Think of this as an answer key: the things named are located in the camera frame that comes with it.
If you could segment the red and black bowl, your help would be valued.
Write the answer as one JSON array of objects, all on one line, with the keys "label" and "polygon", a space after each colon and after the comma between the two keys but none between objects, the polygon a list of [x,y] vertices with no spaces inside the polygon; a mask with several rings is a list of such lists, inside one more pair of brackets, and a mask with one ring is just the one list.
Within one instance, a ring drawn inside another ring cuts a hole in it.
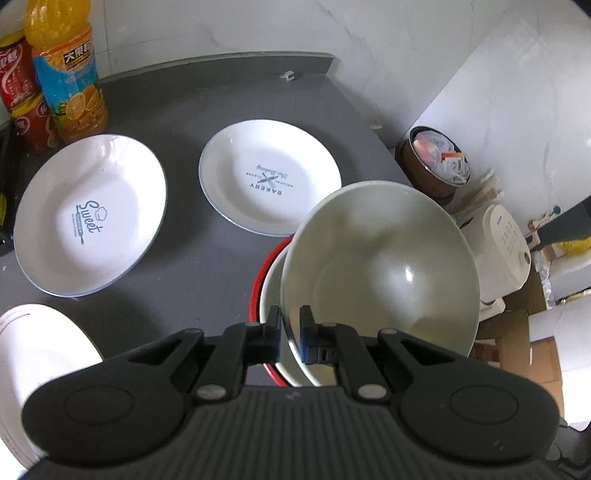
[{"label": "red and black bowl", "polygon": [[[259,302],[260,296],[262,296],[263,282],[266,279],[266,274],[270,271],[270,267],[273,265],[274,260],[279,257],[280,253],[290,245],[290,241],[293,237],[287,237],[280,241],[270,254],[263,260],[263,264],[259,268],[259,272],[256,274],[256,278],[252,284],[252,291],[249,296],[249,322],[259,322]],[[291,387],[291,384],[287,382],[287,378],[277,370],[274,364],[263,364],[263,369],[266,374],[273,380],[273,383],[279,387]]]}]

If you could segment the white speckled bowl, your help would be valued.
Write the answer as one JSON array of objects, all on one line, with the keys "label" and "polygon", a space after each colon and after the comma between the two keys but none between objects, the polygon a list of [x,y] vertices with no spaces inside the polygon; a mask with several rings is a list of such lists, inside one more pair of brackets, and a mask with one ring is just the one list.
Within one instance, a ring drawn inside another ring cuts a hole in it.
[{"label": "white speckled bowl", "polygon": [[274,356],[271,362],[266,364],[274,364],[277,370],[287,378],[291,387],[308,387],[311,386],[311,382],[301,369],[300,359],[290,350],[291,341],[287,335],[286,321],[280,313],[280,280],[284,261],[287,258],[287,249],[288,246],[274,260],[270,271],[266,274],[259,302],[260,320],[257,323],[263,324],[270,320],[271,337],[276,342]]}]

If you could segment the cream ceramic bowl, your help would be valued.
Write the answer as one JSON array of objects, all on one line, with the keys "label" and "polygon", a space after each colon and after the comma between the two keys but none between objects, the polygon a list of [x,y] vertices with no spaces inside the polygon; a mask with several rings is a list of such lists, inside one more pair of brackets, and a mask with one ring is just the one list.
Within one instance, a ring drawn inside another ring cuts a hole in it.
[{"label": "cream ceramic bowl", "polygon": [[480,287],[469,245],[435,201],[400,183],[342,187],[305,218],[287,248],[280,306],[300,360],[300,309],[362,336],[396,329],[460,355],[475,341]]}]

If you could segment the white Bakery plate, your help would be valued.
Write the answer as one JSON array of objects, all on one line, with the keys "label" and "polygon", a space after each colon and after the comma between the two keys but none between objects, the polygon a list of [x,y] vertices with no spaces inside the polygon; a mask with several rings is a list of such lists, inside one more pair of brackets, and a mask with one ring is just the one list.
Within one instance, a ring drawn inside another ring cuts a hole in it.
[{"label": "white Bakery plate", "polygon": [[198,178],[214,210],[246,231],[287,237],[342,187],[335,158],[301,128],[270,119],[223,128],[201,152]]}]

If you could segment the white Sweet plate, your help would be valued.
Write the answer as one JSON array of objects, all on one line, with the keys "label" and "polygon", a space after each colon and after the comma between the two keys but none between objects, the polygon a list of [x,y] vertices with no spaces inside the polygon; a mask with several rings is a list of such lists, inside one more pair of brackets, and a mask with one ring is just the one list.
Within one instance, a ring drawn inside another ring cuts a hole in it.
[{"label": "white Sweet plate", "polygon": [[113,134],[76,141],[43,164],[21,197],[17,262],[49,295],[96,293],[146,253],[166,203],[163,168],[143,143]]}]

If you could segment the cardboard box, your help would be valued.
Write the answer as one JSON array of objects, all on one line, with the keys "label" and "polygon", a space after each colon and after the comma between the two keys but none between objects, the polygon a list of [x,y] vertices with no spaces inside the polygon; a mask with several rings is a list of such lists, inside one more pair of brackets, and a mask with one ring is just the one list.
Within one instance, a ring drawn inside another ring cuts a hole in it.
[{"label": "cardboard box", "polygon": [[530,317],[546,310],[538,272],[532,270],[524,286],[504,301],[504,312],[479,324],[470,357],[540,385],[563,413],[563,382],[556,339],[546,336],[535,340],[530,333]]}]

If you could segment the white rice cooker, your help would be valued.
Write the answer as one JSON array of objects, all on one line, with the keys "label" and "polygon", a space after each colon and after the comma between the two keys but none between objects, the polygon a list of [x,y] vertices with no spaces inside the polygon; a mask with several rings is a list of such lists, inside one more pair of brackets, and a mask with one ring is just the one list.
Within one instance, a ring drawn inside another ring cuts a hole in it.
[{"label": "white rice cooker", "polygon": [[502,313],[504,298],[526,283],[532,263],[530,250],[517,222],[501,204],[475,210],[461,231],[477,268],[479,321],[483,322]]}]

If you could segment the white plate at edge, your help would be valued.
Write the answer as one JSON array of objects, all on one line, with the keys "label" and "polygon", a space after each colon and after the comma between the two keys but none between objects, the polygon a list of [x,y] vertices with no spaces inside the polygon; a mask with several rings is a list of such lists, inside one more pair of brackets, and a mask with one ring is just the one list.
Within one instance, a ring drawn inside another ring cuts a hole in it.
[{"label": "white plate at edge", "polygon": [[1,316],[1,440],[24,468],[38,461],[21,412],[40,386],[102,361],[89,337],[67,316],[42,304]]}]

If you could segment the brown pot with packets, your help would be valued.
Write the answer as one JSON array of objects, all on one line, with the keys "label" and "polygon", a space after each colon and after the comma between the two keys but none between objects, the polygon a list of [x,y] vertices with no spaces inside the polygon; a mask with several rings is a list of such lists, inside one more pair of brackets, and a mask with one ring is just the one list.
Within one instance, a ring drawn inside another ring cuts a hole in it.
[{"label": "brown pot with packets", "polygon": [[471,167],[461,149],[445,134],[416,126],[394,149],[394,159],[412,186],[442,206],[468,184]]}]

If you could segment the small white plastic clip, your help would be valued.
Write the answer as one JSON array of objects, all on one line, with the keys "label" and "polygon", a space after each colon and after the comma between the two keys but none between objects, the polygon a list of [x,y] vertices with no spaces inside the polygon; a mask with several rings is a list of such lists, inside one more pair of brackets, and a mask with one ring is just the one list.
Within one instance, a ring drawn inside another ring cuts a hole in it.
[{"label": "small white plastic clip", "polygon": [[283,79],[283,81],[286,81],[287,83],[294,81],[294,79],[296,78],[297,76],[293,70],[287,70],[286,72],[280,75],[280,79]]}]

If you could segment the lower red soda can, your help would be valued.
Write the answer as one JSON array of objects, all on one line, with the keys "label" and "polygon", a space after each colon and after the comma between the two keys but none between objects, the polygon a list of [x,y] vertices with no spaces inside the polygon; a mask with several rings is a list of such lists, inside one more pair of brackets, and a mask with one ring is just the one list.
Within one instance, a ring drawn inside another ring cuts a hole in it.
[{"label": "lower red soda can", "polygon": [[59,135],[41,92],[12,110],[11,118],[17,127],[17,133],[29,150],[43,153],[57,146]]}]

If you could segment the red soda can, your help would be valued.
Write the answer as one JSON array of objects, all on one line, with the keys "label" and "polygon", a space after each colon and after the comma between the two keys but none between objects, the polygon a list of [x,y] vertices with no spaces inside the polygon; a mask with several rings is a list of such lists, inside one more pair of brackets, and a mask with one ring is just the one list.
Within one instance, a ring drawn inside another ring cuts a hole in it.
[{"label": "red soda can", "polygon": [[0,77],[1,99],[9,112],[40,90],[32,62],[32,49],[23,30],[1,38]]},{"label": "red soda can", "polygon": [[59,135],[41,92],[12,110],[11,118],[17,127],[17,133],[29,150],[43,153],[57,146]]}]

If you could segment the upper red soda can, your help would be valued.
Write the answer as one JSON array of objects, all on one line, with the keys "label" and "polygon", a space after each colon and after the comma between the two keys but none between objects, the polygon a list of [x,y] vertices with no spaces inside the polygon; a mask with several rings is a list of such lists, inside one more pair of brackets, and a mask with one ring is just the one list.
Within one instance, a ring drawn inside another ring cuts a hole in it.
[{"label": "upper red soda can", "polygon": [[1,99],[9,112],[40,90],[32,62],[32,49],[23,30],[1,38],[0,77]]}]

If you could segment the orange juice bottle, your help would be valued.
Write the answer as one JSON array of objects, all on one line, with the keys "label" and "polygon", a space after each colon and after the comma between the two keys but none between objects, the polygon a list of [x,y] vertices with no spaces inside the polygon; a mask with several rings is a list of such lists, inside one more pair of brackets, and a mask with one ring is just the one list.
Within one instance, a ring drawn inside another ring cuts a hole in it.
[{"label": "orange juice bottle", "polygon": [[66,143],[99,134],[108,122],[90,10],[89,1],[29,1],[24,16],[37,81]]}]

